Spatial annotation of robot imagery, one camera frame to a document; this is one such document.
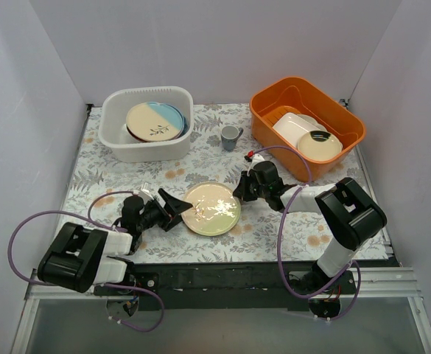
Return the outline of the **red-brown plastic plate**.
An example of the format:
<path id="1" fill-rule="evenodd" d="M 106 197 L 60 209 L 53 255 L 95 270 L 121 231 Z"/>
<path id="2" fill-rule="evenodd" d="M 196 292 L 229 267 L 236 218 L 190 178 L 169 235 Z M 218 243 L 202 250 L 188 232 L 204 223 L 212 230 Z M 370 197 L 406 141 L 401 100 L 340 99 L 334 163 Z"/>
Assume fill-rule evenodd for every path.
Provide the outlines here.
<path id="1" fill-rule="evenodd" d="M 128 128 L 126 128 L 126 130 L 127 130 L 127 132 L 128 132 L 128 134 L 134 139 L 134 140 L 137 140 L 137 141 L 139 141 L 139 142 L 151 142 L 151 141 L 149 141 L 149 140 L 146 140 L 146 139 L 141 139 L 141 138 L 139 138 L 139 137 L 137 137 L 135 134 L 133 134 Z"/>

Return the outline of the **cream and blue plate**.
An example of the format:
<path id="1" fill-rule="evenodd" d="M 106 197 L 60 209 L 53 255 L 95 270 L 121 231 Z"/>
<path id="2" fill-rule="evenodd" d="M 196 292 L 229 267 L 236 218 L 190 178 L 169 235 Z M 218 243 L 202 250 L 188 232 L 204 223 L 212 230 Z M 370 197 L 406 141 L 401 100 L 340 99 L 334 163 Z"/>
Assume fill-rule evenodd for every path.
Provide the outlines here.
<path id="1" fill-rule="evenodd" d="M 126 128 L 141 139 L 162 142 L 178 138 L 183 119 L 166 103 L 140 103 L 128 111 Z"/>

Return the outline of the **light blue bear plate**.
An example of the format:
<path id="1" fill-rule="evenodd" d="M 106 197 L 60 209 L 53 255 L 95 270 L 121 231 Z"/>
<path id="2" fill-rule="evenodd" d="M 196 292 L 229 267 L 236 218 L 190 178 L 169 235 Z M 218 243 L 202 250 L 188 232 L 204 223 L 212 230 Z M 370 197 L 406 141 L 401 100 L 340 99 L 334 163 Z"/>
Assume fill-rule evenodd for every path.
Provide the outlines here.
<path id="1" fill-rule="evenodd" d="M 183 113 L 181 112 L 181 110 L 179 108 L 177 108 L 173 105 L 170 105 L 170 107 L 174 108 L 183 119 L 183 129 L 181 130 L 181 132 L 178 135 L 178 138 L 180 138 L 180 137 L 184 136 L 187 133 L 187 131 L 189 130 L 188 119 L 183 115 Z"/>

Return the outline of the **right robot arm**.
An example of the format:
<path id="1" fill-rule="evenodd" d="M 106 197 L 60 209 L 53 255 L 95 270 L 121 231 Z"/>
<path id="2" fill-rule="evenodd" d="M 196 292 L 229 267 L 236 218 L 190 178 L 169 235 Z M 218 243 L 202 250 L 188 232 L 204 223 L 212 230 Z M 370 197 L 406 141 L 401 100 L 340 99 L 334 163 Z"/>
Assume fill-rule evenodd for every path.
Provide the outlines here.
<path id="1" fill-rule="evenodd" d="M 262 199 L 282 214 L 277 237 L 278 268 L 287 290 L 301 299 L 333 291 L 353 264 L 354 255 L 387 224 L 385 213 L 354 179 L 347 177 L 319 187 L 286 184 L 270 161 L 254 162 L 243 170 L 233 196 L 244 202 Z M 287 215 L 294 212 L 323 216 L 333 238 L 309 272 L 289 281 L 281 260 L 281 242 Z"/>

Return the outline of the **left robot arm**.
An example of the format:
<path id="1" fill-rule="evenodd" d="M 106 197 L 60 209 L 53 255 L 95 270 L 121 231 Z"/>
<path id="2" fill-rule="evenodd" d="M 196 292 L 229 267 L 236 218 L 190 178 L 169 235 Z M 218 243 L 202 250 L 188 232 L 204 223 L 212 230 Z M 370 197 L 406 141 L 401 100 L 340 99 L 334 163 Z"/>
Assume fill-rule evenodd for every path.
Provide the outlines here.
<path id="1" fill-rule="evenodd" d="M 135 254 L 144 231 L 155 226 L 167 232 L 193 207 L 163 189 L 164 204 L 146 190 L 123 201 L 121 217 L 110 229 L 88 229 L 77 223 L 63 224 L 38 266 L 38 279 L 79 293 L 93 285 L 110 283 L 118 294 L 130 294 L 136 277 L 125 256 Z"/>

